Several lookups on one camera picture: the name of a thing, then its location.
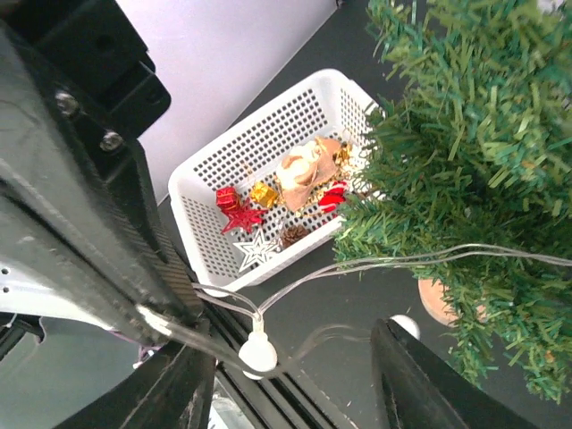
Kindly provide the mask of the red santa ornament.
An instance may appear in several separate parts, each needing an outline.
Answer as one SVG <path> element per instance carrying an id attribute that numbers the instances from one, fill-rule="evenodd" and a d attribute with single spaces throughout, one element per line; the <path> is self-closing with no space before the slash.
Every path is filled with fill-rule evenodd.
<path id="1" fill-rule="evenodd" d="M 330 213 L 336 210 L 341 203 L 345 202 L 347 189 L 348 183 L 346 181 L 335 181 L 319 198 L 318 207 L 320 210 L 323 213 Z"/>

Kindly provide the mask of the beige burlap sack ornament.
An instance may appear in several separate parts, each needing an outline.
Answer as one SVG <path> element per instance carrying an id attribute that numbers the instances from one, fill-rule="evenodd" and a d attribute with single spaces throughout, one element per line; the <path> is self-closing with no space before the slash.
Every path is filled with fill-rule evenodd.
<path id="1" fill-rule="evenodd" d="M 341 149 L 337 139 L 315 137 L 294 147 L 276 168 L 283 201 L 292 212 L 306 204 L 312 190 L 330 180 L 339 170 L 334 154 Z"/>

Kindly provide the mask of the silver star ornament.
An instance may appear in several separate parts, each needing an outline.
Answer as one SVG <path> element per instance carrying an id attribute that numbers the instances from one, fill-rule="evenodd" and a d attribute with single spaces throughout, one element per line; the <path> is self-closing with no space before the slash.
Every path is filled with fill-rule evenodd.
<path id="1" fill-rule="evenodd" d="M 262 265 L 280 252 L 280 244 L 276 240 L 267 240 L 262 229 L 258 229 L 251 241 L 235 242 L 233 246 L 243 255 L 239 272 L 244 272 L 252 265 Z"/>

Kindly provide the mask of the white plastic basket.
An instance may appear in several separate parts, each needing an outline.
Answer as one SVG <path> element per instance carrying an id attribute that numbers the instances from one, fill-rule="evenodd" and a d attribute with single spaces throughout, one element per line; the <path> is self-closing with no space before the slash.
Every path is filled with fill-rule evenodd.
<path id="1" fill-rule="evenodd" d="M 329 240 L 341 227 L 335 213 L 324 213 L 318 205 L 302 213 L 274 206 L 257 227 L 265 240 L 277 240 L 282 229 L 297 225 L 309 234 L 269 261 L 241 269 L 244 255 L 236 245 L 254 236 L 242 229 L 223 231 L 228 220 L 215 203 L 215 192 L 232 187 L 246 199 L 258 182 L 275 188 L 275 170 L 282 159 L 293 147 L 314 137 L 349 144 L 350 164 L 363 166 L 359 149 L 369 131 L 366 114 L 375 105 L 342 72 L 317 71 L 180 164 L 171 175 L 168 190 L 183 247 L 198 281 L 232 291 L 258 285 Z"/>

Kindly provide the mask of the brown pine cone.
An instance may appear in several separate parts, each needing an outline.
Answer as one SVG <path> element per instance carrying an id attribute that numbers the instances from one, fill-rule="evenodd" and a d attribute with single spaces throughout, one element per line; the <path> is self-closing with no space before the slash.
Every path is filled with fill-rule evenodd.
<path id="1" fill-rule="evenodd" d="M 283 249 L 286 249 L 294 243 L 302 240 L 309 234 L 309 230 L 303 225 L 292 225 L 284 229 L 280 234 L 280 242 Z"/>

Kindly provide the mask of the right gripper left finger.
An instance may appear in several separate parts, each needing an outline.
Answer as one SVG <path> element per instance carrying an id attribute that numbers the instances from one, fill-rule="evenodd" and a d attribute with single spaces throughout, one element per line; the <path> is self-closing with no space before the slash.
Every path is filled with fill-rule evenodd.
<path id="1" fill-rule="evenodd" d="M 214 378 L 213 357 L 170 342 L 127 379 L 57 427 L 206 428 Z"/>

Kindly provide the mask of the small green christmas tree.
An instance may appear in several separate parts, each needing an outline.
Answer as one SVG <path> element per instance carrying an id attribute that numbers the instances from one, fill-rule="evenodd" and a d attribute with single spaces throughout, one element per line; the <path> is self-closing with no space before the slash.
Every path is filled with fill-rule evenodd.
<path id="1" fill-rule="evenodd" d="M 527 389 L 571 389 L 571 4 L 373 1 L 375 51 L 404 80 L 367 116 L 366 188 L 342 207 L 340 261 L 439 253 L 452 364 L 472 383 L 492 339 Z"/>

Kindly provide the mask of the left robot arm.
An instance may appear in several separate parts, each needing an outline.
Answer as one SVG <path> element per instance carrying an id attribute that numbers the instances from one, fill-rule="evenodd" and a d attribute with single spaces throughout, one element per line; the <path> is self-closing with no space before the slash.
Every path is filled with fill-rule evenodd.
<path id="1" fill-rule="evenodd" d="M 115 1 L 1 4 L 1 312 L 204 348 L 139 136 L 169 108 Z"/>

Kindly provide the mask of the gold gift box ornament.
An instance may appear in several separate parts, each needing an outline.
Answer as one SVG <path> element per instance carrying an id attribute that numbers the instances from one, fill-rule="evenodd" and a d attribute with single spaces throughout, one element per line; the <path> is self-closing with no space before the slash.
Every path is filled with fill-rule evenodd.
<path id="1" fill-rule="evenodd" d="M 267 209 L 275 206 L 279 196 L 280 194 L 276 189 L 262 181 L 255 182 L 249 192 L 249 197 L 254 203 Z"/>

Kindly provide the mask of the red gold gift ornament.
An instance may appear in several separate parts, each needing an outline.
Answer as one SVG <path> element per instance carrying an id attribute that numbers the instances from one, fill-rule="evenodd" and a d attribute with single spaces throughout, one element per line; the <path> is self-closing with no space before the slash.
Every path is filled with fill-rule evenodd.
<path id="1" fill-rule="evenodd" d="M 215 192 L 215 203 L 225 215 L 242 207 L 240 195 L 233 186 L 218 189 Z"/>

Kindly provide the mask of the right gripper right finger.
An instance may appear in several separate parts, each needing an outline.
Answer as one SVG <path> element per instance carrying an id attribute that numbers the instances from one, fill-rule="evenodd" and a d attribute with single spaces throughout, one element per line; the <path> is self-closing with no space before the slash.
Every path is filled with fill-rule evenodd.
<path id="1" fill-rule="evenodd" d="M 534 427 L 465 380 L 397 322 L 377 320 L 370 344 L 383 428 Z"/>

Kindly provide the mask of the red star ornament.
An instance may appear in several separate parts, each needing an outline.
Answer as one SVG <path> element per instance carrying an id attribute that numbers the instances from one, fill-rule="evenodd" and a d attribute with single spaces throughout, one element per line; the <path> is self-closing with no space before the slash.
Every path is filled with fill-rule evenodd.
<path id="1" fill-rule="evenodd" d="M 253 207 L 247 198 L 241 206 L 225 213 L 227 224 L 222 229 L 222 234 L 236 228 L 241 228 L 246 233 L 251 233 L 253 226 L 264 222 L 266 208 Z"/>

